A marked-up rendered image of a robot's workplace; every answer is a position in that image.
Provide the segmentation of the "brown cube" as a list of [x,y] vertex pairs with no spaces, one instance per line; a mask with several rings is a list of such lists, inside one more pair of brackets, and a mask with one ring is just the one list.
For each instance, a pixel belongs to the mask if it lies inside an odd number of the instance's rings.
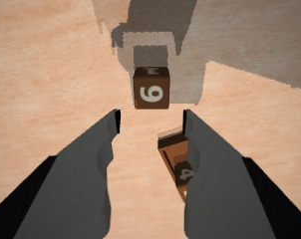
[[190,164],[176,167],[174,169],[175,186],[184,203],[187,191],[187,184],[193,176],[194,172]]
[[167,110],[169,108],[168,67],[137,67],[133,81],[135,109]]

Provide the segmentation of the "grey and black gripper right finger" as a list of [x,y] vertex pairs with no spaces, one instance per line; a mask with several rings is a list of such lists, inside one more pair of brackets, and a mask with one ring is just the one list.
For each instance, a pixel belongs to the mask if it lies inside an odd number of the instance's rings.
[[190,109],[182,134],[194,172],[184,205],[188,239],[301,239],[301,211],[251,157]]

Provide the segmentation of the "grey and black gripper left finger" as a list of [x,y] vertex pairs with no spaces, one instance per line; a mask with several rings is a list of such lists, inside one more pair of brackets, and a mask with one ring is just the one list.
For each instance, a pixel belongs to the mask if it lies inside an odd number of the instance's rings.
[[114,109],[49,155],[0,203],[0,239],[105,238],[112,213],[107,167],[120,126],[121,110]]

